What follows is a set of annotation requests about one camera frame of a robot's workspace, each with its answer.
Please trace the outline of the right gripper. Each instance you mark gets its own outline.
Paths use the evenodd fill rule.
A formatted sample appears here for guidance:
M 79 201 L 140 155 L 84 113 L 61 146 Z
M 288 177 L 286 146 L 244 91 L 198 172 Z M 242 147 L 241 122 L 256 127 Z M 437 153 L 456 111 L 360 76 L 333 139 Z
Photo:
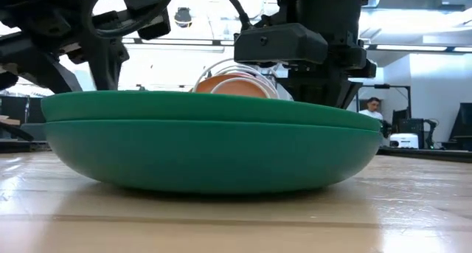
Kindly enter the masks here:
M 360 4 L 281 4 L 284 65 L 281 84 L 297 102 L 346 109 L 376 65 L 358 39 Z

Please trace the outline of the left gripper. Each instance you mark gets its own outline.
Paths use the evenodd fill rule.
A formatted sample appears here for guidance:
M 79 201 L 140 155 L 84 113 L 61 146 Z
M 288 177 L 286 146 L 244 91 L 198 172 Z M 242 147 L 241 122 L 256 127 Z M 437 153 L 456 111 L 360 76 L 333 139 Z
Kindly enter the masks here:
M 120 38 L 99 39 L 83 28 L 83 0 L 1 0 L 1 24 L 18 32 L 1 36 L 1 90 L 20 77 L 53 93 L 82 91 L 58 56 L 91 58 L 97 90 L 117 90 L 130 55 Z

